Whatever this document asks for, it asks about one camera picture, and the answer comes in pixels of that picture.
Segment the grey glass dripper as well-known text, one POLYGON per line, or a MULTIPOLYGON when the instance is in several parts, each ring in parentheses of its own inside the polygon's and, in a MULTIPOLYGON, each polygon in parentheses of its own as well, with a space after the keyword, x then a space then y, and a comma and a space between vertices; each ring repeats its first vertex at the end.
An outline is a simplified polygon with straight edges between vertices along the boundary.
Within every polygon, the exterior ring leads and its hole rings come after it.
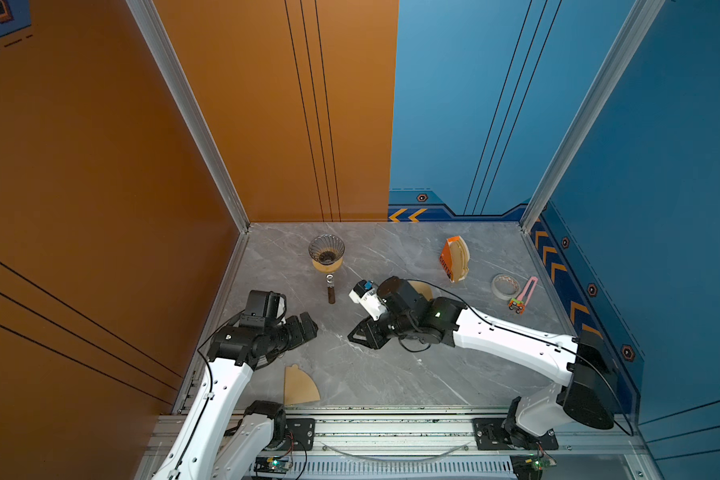
POLYGON ((333 234, 315 237, 308 246, 310 258, 319 265, 329 266, 341 260, 345 253, 344 241, 333 234))

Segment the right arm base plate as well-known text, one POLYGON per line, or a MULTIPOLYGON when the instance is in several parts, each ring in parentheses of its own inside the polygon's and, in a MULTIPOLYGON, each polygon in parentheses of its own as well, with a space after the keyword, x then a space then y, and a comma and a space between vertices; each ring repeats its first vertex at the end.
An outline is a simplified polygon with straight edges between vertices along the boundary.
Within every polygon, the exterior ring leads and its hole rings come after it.
POLYGON ((538 447, 552 451, 559 449, 557 437, 552 430, 540 437, 535 437, 519 428, 508 430, 504 423, 505 421, 499 418, 475 418, 472 420, 474 439, 480 451, 535 451, 538 447))

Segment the orange coffee filter box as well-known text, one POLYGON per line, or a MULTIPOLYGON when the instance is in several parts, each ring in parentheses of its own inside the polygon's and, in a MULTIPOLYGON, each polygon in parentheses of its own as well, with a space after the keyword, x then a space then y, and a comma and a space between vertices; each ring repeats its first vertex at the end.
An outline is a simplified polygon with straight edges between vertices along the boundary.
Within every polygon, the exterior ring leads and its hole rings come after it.
POLYGON ((470 252, 465 240, 461 236, 448 238, 439 260, 451 283, 463 281, 468 275, 470 261, 470 252))

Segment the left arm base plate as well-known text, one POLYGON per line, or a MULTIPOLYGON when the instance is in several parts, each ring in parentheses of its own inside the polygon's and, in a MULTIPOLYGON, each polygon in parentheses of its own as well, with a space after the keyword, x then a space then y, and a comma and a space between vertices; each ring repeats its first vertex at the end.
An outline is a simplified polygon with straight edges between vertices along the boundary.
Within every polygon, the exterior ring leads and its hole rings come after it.
POLYGON ((287 417, 283 422, 282 433, 274 445, 276 451, 285 451, 291 443, 300 449, 311 451, 315 440, 316 420, 311 417, 287 417))

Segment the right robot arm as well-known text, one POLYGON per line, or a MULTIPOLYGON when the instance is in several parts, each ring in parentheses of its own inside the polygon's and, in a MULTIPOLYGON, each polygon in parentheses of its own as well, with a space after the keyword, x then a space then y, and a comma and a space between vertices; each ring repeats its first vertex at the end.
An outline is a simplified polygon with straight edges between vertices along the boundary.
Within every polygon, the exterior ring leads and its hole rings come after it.
POLYGON ((412 281, 392 276, 381 284, 359 281, 350 299, 367 313, 349 334, 352 343, 379 350, 391 339, 475 350, 533 370, 550 385, 515 398, 501 424, 505 442, 529 449, 555 428, 578 423, 610 430, 621 410, 617 375, 603 339, 588 331, 553 334, 480 312, 449 293, 427 298, 412 281))

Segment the brown paper coffee filter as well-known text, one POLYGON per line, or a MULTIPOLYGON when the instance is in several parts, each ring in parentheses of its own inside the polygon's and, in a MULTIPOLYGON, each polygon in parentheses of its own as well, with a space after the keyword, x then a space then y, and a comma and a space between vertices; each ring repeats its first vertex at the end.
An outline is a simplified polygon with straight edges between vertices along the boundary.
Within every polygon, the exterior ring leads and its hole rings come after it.
POLYGON ((419 280, 409 280, 408 283, 427 301, 431 301, 434 299, 435 295, 433 294, 432 287, 428 283, 419 280))

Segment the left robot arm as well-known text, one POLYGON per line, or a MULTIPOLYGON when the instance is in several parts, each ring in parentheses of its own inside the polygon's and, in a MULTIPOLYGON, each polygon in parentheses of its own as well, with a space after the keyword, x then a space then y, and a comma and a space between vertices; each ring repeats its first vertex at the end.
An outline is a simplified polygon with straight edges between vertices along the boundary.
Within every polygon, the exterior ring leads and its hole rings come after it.
POLYGON ((287 297, 252 290, 245 308, 200 346, 197 396, 154 479, 242 479, 265 449, 285 437, 284 407, 256 401, 224 442, 233 411, 256 370, 317 337, 309 313, 287 316, 287 297))

